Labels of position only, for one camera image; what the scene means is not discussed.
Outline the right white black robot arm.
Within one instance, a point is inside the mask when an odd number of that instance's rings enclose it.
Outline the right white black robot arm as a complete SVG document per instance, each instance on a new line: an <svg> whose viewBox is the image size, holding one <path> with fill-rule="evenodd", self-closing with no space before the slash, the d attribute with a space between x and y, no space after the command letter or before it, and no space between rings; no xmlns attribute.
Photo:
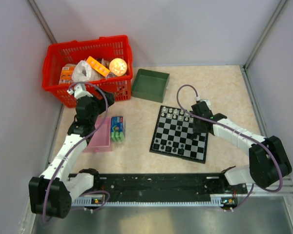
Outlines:
<svg viewBox="0 0 293 234"><path fill-rule="evenodd" d="M254 183L266 190L292 172L280 138L254 134L236 125L221 113L213 114L210 101L207 99L197 98L191 108L195 134L209 133L220 137L249 157L248 165L231 167L223 171L224 177L218 180L218 187L222 192L229 193L236 185L244 183Z"/></svg>

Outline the black white chess board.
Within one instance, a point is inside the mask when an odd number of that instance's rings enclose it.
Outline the black white chess board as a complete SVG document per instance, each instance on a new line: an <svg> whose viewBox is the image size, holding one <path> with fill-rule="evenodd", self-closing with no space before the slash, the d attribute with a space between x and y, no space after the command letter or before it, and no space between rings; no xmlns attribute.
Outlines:
<svg viewBox="0 0 293 234"><path fill-rule="evenodd" d="M206 163L208 134L193 134L193 118L180 108L160 106L149 151L165 156Z"/></svg>

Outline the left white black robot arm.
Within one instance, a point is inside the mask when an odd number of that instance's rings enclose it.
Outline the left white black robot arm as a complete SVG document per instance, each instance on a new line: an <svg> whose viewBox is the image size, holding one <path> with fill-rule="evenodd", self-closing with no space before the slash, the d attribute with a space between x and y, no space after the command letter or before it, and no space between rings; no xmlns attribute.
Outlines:
<svg viewBox="0 0 293 234"><path fill-rule="evenodd" d="M101 128L95 123L98 116L107 114L114 104L114 95L97 87L98 98L87 91L88 82L76 82L69 86L67 93L76 100L76 114L70 125L64 143L49 166L40 176L30 179L29 198L31 211L42 215L44 223L51 218L65 218L71 210L72 202L84 192L96 193L101 182L95 178L94 169L86 169L70 179L78 157L86 149L93 135Z"/></svg>

